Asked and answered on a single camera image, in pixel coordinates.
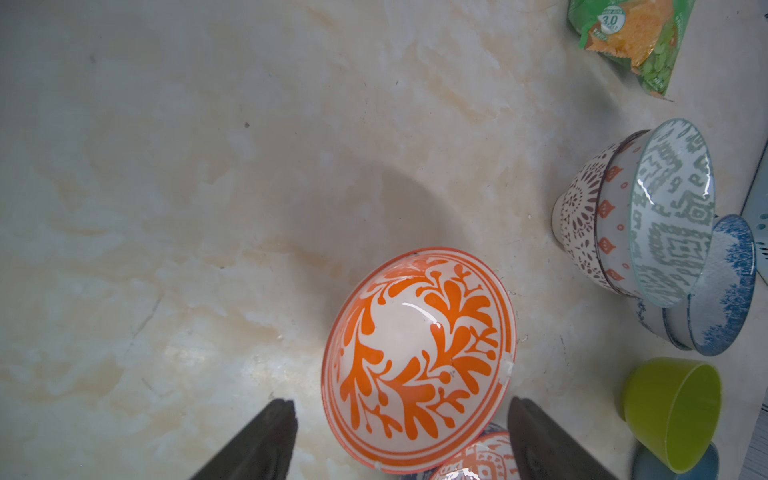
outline plastic packaging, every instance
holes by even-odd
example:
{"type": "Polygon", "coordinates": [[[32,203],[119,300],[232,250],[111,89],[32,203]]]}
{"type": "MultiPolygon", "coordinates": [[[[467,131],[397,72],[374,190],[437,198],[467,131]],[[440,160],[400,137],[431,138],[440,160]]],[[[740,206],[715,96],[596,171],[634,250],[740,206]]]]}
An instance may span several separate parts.
{"type": "Polygon", "coordinates": [[[667,93],[695,0],[571,0],[579,45],[627,66],[654,97],[667,93]]]}

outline green patterned bowl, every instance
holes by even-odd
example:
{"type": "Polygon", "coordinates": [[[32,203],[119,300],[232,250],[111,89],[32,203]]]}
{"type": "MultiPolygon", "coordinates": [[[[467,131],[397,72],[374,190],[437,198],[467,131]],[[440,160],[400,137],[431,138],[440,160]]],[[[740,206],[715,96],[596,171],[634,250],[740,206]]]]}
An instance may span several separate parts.
{"type": "Polygon", "coordinates": [[[661,124],[631,187],[632,270],[643,298],[673,306],[693,288],[712,240],[715,180],[701,132],[683,118],[661,124]]]}

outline orange floral pattern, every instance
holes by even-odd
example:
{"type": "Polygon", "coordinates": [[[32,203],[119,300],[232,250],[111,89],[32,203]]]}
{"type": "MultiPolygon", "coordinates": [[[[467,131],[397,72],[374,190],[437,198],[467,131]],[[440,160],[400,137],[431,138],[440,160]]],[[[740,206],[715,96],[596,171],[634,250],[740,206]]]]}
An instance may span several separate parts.
{"type": "MultiPolygon", "coordinates": [[[[332,427],[343,445],[349,441],[359,450],[370,450],[367,458],[396,457],[403,441],[434,443],[432,450],[441,442],[455,445],[462,440],[454,438],[454,433],[465,435],[462,429],[470,427],[482,430],[484,424],[479,424],[478,416],[492,415],[488,409],[501,401],[498,365],[502,353],[514,349],[514,340],[509,340],[514,335],[509,322],[511,306],[498,305],[502,294],[487,273],[460,260],[439,254],[407,258],[373,274],[345,305],[337,321],[343,321],[338,325],[343,330],[339,337],[332,333],[332,350],[326,351],[326,360],[331,362],[328,373],[333,388],[338,389],[338,396],[329,398],[334,418],[345,419],[336,427],[332,422],[332,427]],[[413,352],[407,362],[402,357],[388,358],[376,340],[376,335],[389,335],[386,329],[378,333],[382,325],[389,326],[382,323],[387,315],[380,313],[377,319],[376,312],[383,311],[378,309],[400,305],[418,308],[424,321],[432,322],[424,327],[420,326],[423,323],[413,325],[417,329],[429,326],[420,331],[431,338],[432,345],[413,352]],[[384,438],[394,442],[394,452],[381,449],[384,438]]],[[[427,452],[424,456],[431,459],[447,454],[427,452]]],[[[404,462],[414,463],[410,459],[404,462]]]]}

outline orange patterned bowl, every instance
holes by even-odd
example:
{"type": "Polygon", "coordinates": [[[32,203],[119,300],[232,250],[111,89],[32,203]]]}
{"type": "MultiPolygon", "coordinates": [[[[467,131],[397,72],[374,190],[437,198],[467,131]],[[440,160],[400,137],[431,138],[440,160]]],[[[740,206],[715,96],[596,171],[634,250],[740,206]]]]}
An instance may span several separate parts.
{"type": "Polygon", "coordinates": [[[509,432],[504,430],[483,435],[451,457],[429,480],[457,478],[520,480],[518,464],[509,443],[509,432]]]}
{"type": "Polygon", "coordinates": [[[451,248],[390,260],[355,289],[323,357],[323,408],[358,461],[434,468],[491,421],[515,361],[515,315],[483,262],[451,248]]]}

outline yellow-green cup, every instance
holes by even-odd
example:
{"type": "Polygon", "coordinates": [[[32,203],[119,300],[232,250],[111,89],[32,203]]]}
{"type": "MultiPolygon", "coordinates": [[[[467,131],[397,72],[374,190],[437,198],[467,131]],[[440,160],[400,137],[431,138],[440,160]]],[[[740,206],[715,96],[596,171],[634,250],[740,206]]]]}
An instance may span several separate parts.
{"type": "Polygon", "coordinates": [[[685,473],[712,441],[721,391],[720,375],[709,363],[652,359],[624,386],[624,417],[640,443],[670,470],[685,473]]]}

